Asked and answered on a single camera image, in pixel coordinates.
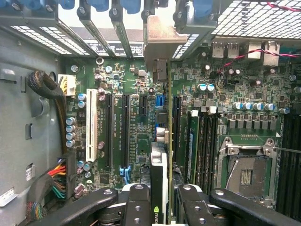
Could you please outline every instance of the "yellow wire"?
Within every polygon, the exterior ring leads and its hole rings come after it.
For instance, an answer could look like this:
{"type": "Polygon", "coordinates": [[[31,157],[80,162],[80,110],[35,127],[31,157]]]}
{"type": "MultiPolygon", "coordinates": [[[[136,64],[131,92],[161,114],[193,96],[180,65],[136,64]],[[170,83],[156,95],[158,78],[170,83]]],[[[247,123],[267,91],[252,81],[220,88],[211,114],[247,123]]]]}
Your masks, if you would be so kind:
{"type": "Polygon", "coordinates": [[[55,177],[56,175],[66,175],[66,173],[56,173],[56,174],[54,174],[52,177],[55,177]]]}

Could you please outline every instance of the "screw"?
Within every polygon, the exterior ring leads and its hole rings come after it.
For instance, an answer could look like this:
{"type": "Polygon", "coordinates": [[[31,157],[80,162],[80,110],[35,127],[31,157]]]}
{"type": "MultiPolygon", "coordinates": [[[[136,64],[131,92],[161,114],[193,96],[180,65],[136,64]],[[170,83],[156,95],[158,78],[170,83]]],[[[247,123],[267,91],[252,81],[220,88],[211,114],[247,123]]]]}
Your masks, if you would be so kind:
{"type": "Polygon", "coordinates": [[[85,14],[86,13],[85,9],[82,6],[79,8],[79,11],[80,11],[81,14],[85,14]]]}
{"type": "Polygon", "coordinates": [[[15,10],[17,10],[17,11],[20,11],[20,10],[21,10],[20,6],[19,6],[18,4],[16,4],[16,3],[11,4],[11,6],[12,6],[15,10]]]}
{"type": "Polygon", "coordinates": [[[104,194],[112,194],[112,193],[113,192],[111,190],[109,190],[109,189],[104,191],[104,194]]]}
{"type": "Polygon", "coordinates": [[[78,69],[79,69],[79,67],[77,67],[76,65],[71,66],[71,71],[73,71],[73,72],[77,72],[78,69]]]}
{"type": "Polygon", "coordinates": [[[141,185],[136,185],[135,188],[138,190],[143,189],[143,187],[141,185]]]}
{"type": "Polygon", "coordinates": [[[52,13],[53,12],[53,9],[50,5],[46,5],[45,6],[46,10],[49,12],[49,13],[52,13]]]}
{"type": "Polygon", "coordinates": [[[225,194],[225,193],[224,193],[223,191],[221,191],[221,190],[216,190],[215,193],[216,193],[217,195],[224,195],[224,194],[225,194]]]}
{"type": "Polygon", "coordinates": [[[184,185],[183,188],[184,188],[185,190],[190,190],[190,189],[191,189],[191,187],[190,187],[189,185],[184,185]]]}
{"type": "Polygon", "coordinates": [[[113,13],[114,16],[116,16],[116,15],[118,14],[117,9],[114,8],[114,9],[112,10],[112,13],[113,13]]]}
{"type": "Polygon", "coordinates": [[[177,14],[177,18],[181,19],[181,17],[182,17],[182,12],[180,11],[180,12],[178,12],[178,14],[177,14]]]}

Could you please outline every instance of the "expansion slot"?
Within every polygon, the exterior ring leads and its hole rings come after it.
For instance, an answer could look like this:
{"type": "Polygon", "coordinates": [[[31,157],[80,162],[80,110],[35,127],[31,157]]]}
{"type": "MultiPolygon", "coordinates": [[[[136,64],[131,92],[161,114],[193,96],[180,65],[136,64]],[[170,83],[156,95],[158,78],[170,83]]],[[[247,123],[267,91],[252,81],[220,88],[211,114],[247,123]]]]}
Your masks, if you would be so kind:
{"type": "Polygon", "coordinates": [[[200,116],[196,185],[206,194],[214,188],[217,125],[216,114],[200,116]]]}
{"type": "Polygon", "coordinates": [[[139,115],[146,116],[147,95],[140,95],[139,97],[139,115]]]}
{"type": "Polygon", "coordinates": [[[97,158],[97,90],[87,89],[86,161],[97,158]]]}
{"type": "Polygon", "coordinates": [[[105,155],[107,167],[113,166],[113,132],[114,132],[114,96],[106,94],[106,141],[105,155]]]}
{"type": "Polygon", "coordinates": [[[181,101],[181,97],[173,98],[173,158],[175,162],[177,160],[177,152],[180,144],[181,101]]]}
{"type": "Polygon", "coordinates": [[[128,154],[130,148],[130,95],[122,95],[122,122],[121,122],[121,168],[129,165],[128,154]]]}

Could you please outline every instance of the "black pcie slot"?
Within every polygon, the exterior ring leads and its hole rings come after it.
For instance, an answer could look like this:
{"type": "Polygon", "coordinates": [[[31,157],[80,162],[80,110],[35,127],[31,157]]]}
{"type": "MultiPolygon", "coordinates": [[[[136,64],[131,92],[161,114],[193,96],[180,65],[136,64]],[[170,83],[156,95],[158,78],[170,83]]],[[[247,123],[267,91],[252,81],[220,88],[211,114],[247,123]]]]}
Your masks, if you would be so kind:
{"type": "Polygon", "coordinates": [[[140,95],[139,97],[139,115],[146,116],[147,95],[140,95]]]}
{"type": "Polygon", "coordinates": [[[173,159],[176,162],[179,149],[180,124],[181,124],[181,97],[173,98],[173,159]]]}
{"type": "Polygon", "coordinates": [[[113,131],[114,131],[114,96],[106,94],[106,141],[105,141],[105,156],[107,167],[113,165],[113,131]]]}
{"type": "Polygon", "coordinates": [[[200,116],[196,185],[206,194],[214,186],[217,123],[217,115],[202,114],[200,116]]]}
{"type": "Polygon", "coordinates": [[[121,167],[128,167],[128,154],[130,148],[130,95],[122,95],[122,121],[121,121],[121,167]]]}

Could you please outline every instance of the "capacitor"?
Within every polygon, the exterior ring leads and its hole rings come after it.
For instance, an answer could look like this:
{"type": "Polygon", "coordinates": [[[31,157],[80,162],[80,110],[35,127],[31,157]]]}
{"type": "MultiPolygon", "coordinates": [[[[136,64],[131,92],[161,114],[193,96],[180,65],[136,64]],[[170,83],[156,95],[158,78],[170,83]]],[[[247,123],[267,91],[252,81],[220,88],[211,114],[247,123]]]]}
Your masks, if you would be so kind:
{"type": "Polygon", "coordinates": [[[256,86],[260,86],[261,85],[261,81],[260,80],[254,80],[250,82],[250,86],[251,87],[256,87],[256,86]]]}
{"type": "Polygon", "coordinates": [[[74,137],[75,137],[75,133],[67,133],[66,134],[66,139],[67,140],[72,140],[72,139],[74,139],[74,137]]]}
{"type": "Polygon", "coordinates": [[[85,93],[80,93],[78,95],[78,99],[81,100],[81,101],[85,101],[87,98],[86,94],[85,93]]]}
{"type": "Polygon", "coordinates": [[[79,101],[78,106],[79,106],[79,108],[84,108],[86,106],[86,102],[79,101]]]}
{"type": "Polygon", "coordinates": [[[79,160],[78,162],[77,162],[77,167],[78,168],[83,168],[84,167],[84,165],[85,165],[85,161],[83,161],[83,160],[79,160]]]}
{"type": "Polygon", "coordinates": [[[267,111],[273,111],[275,109],[275,106],[273,104],[265,104],[264,109],[267,111]]]}
{"type": "Polygon", "coordinates": [[[75,197],[76,199],[79,199],[80,197],[83,196],[83,194],[84,194],[84,190],[81,190],[80,192],[75,193],[74,197],[75,197]]]}
{"type": "Polygon", "coordinates": [[[295,81],[297,79],[297,76],[292,74],[292,75],[290,75],[289,79],[290,79],[290,81],[295,81]]]}
{"type": "Polygon", "coordinates": [[[301,86],[297,86],[293,89],[295,93],[301,93],[301,86]]]}
{"type": "Polygon", "coordinates": [[[66,124],[67,125],[73,125],[73,124],[75,124],[75,118],[74,117],[70,117],[70,118],[68,118],[68,119],[66,119],[66,124]]]}
{"type": "Polygon", "coordinates": [[[208,90],[209,92],[213,92],[213,90],[214,90],[214,84],[209,84],[209,85],[207,85],[207,90],[208,90]]]}
{"type": "Polygon", "coordinates": [[[103,88],[101,88],[101,87],[99,87],[98,89],[97,89],[97,92],[99,93],[99,94],[101,94],[101,95],[104,95],[106,92],[105,92],[105,90],[103,89],[103,88]]]}
{"type": "Polygon", "coordinates": [[[67,133],[72,133],[75,130],[75,126],[71,125],[71,126],[66,126],[66,132],[67,133]]]}
{"type": "Polygon", "coordinates": [[[241,102],[234,102],[234,103],[233,103],[233,108],[234,108],[235,110],[239,110],[239,109],[241,109],[241,107],[242,107],[241,102]]]}
{"type": "Polygon", "coordinates": [[[67,147],[73,147],[75,145],[75,141],[74,140],[67,140],[67,142],[66,142],[66,146],[67,147]]]}
{"type": "Polygon", "coordinates": [[[110,74],[113,71],[113,68],[111,66],[106,66],[104,70],[106,73],[110,74]]]}
{"type": "Polygon", "coordinates": [[[245,109],[245,110],[250,110],[250,109],[251,109],[251,103],[244,102],[244,103],[243,103],[243,109],[245,109]]]}
{"type": "Polygon", "coordinates": [[[86,162],[86,164],[84,165],[83,169],[84,171],[89,171],[92,167],[92,163],[91,162],[86,162]]]}
{"type": "Polygon", "coordinates": [[[205,91],[206,88],[207,88],[206,84],[199,84],[198,87],[197,87],[197,89],[198,89],[199,91],[205,91]]]}
{"type": "Polygon", "coordinates": [[[256,110],[256,111],[261,111],[262,110],[262,103],[253,104],[253,109],[256,110]]]}
{"type": "Polygon", "coordinates": [[[100,95],[99,96],[99,101],[105,101],[105,95],[100,95]]]}
{"type": "Polygon", "coordinates": [[[84,174],[85,178],[90,178],[91,176],[92,176],[92,173],[90,171],[88,171],[84,174]]]}
{"type": "Polygon", "coordinates": [[[280,108],[280,109],[279,109],[279,112],[280,112],[281,114],[289,114],[290,109],[288,109],[288,108],[280,108]]]}
{"type": "Polygon", "coordinates": [[[84,190],[84,185],[83,184],[79,184],[75,187],[74,189],[74,193],[79,193],[80,191],[84,190]]]}
{"type": "Polygon", "coordinates": [[[101,150],[101,149],[103,149],[103,147],[104,147],[104,142],[102,141],[102,142],[99,142],[99,144],[98,144],[98,146],[97,146],[97,149],[98,150],[101,150]]]}

